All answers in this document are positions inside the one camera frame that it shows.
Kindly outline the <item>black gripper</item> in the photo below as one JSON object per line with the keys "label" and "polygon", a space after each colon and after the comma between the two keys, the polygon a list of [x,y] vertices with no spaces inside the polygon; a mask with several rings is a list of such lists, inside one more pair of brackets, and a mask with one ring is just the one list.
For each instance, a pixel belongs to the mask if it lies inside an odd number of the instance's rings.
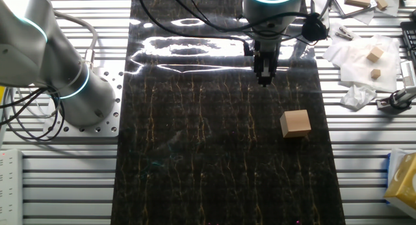
{"label": "black gripper", "polygon": [[[279,57],[279,44],[275,42],[255,42],[254,44],[254,64],[255,74],[258,83],[267,87],[272,83],[276,76],[276,64]],[[269,60],[268,66],[265,66],[263,61]]]}

